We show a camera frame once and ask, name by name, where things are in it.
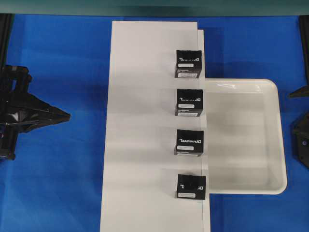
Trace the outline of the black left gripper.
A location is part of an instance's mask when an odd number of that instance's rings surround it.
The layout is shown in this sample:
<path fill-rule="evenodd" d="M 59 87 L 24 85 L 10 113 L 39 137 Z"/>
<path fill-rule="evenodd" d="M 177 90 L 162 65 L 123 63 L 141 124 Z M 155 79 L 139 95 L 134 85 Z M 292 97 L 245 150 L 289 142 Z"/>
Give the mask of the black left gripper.
<path fill-rule="evenodd" d="M 28 93 L 32 81 L 27 67 L 6 65 L 0 75 L 0 158 L 15 159 L 18 135 L 70 120 L 70 114 L 42 102 L 42 117 L 33 103 L 39 99 Z"/>

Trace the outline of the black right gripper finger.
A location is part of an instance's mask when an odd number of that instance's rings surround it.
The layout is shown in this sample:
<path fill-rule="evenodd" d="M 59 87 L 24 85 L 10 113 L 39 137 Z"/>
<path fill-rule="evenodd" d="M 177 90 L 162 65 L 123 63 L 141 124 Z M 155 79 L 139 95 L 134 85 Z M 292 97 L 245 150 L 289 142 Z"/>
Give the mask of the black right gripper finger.
<path fill-rule="evenodd" d="M 309 85 L 303 86 L 289 94 L 290 98 L 308 97 L 308 96 L 309 96 Z"/>

